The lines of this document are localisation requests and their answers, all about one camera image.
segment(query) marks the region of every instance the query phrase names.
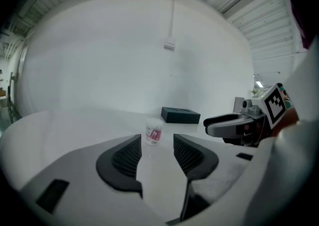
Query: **black box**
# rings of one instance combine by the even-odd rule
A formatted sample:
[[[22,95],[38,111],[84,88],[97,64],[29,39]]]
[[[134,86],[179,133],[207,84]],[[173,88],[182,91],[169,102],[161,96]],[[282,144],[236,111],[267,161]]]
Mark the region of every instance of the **black box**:
[[[198,124],[200,114],[188,109],[162,107],[161,114],[166,123]]]

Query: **white table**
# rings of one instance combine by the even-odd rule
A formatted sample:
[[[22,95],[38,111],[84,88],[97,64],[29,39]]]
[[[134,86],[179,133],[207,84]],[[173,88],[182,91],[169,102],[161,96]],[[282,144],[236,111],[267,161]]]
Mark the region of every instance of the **white table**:
[[[149,146],[144,142],[148,117],[160,118],[159,115],[89,108],[29,115],[1,136],[2,169],[12,187],[19,191],[32,177],[70,151],[142,134],[137,180],[143,186],[143,200],[163,221],[173,220],[180,216],[186,190],[186,177],[173,154],[173,134],[189,134],[221,143],[223,140],[206,135],[201,122],[164,123],[160,144]]]

